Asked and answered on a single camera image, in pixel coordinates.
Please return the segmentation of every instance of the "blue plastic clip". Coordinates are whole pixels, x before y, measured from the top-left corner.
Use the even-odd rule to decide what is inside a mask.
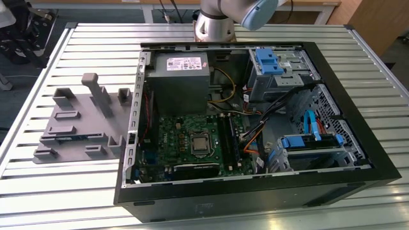
[[[343,146],[344,145],[344,138],[340,134],[335,135],[335,137],[338,138],[339,144]]]
[[[307,110],[306,114],[304,114],[304,133],[308,134],[310,133],[310,128],[308,128],[308,119],[312,122],[312,133],[315,135],[316,140],[322,140],[322,136],[320,136],[320,131],[319,131],[319,125],[315,119],[315,113],[312,110]]]
[[[271,159],[274,158],[275,155],[276,155],[276,150],[274,150],[274,152],[271,152],[271,154],[268,156],[268,162],[271,161]]]
[[[283,148],[288,148],[290,147],[290,143],[288,143],[287,138],[282,139],[282,144],[283,144]]]
[[[304,140],[302,136],[292,136],[292,137],[287,137],[287,140],[290,142],[290,147],[304,147]]]
[[[279,65],[279,57],[272,49],[256,49],[256,57],[263,74],[283,74],[284,69]]]

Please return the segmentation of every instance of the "power supply label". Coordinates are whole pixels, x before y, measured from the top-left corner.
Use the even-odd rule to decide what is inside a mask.
[[[203,62],[200,57],[176,57],[167,60],[167,71],[202,69]]]

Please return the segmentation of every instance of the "yellow wire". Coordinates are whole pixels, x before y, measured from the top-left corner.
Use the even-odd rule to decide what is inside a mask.
[[[227,100],[230,100],[235,96],[235,93],[236,93],[236,85],[235,85],[232,77],[220,68],[215,67],[215,69],[218,69],[226,75],[226,77],[231,80],[231,82],[234,84],[234,91],[232,91],[232,94],[231,94],[231,96],[228,98],[226,98],[223,100],[210,101],[211,103],[226,102]]]

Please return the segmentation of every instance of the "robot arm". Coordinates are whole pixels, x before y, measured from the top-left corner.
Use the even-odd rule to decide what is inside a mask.
[[[231,41],[235,38],[234,21],[250,30],[258,30],[271,19],[287,0],[203,0],[195,26],[199,40]]]

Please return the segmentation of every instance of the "sticker label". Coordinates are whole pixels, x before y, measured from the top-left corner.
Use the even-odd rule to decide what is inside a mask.
[[[292,67],[292,65],[290,64],[290,62],[280,62],[280,66],[282,66],[282,67]]]
[[[200,57],[178,57],[167,60],[167,71],[202,69],[203,63]]]
[[[260,157],[258,157],[256,162],[258,162],[258,164],[260,165],[260,167],[263,168],[263,167],[264,167],[264,161],[262,160]]]
[[[243,100],[244,100],[244,102],[250,102],[250,95],[248,94],[243,95]]]

